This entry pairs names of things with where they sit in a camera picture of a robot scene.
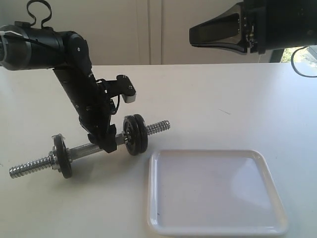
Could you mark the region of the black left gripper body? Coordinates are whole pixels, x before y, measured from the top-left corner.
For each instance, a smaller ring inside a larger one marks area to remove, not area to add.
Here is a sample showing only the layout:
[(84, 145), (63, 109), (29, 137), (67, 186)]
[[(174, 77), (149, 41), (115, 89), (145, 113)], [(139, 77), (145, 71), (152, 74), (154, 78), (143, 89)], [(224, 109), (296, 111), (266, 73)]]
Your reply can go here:
[(88, 139), (93, 144), (98, 143), (102, 132), (107, 132), (111, 115), (109, 109), (102, 105), (78, 106), (79, 121), (88, 132)]

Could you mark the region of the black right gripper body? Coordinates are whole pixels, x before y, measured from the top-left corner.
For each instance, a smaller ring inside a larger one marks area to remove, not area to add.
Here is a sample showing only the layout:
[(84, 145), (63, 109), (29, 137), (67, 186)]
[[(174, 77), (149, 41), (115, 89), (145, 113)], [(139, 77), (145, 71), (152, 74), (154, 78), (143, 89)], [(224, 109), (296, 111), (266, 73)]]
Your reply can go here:
[(245, 0), (251, 53), (317, 44), (315, 0)]

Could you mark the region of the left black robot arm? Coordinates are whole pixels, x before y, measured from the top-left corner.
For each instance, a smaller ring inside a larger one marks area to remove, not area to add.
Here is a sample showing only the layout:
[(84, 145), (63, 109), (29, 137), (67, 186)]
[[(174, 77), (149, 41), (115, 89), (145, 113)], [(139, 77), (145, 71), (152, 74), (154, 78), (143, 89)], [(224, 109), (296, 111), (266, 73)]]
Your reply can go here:
[(113, 106), (92, 72), (87, 41), (73, 31), (55, 32), (21, 25), (0, 28), (0, 64), (7, 70), (52, 69), (89, 141), (111, 153), (117, 149)]

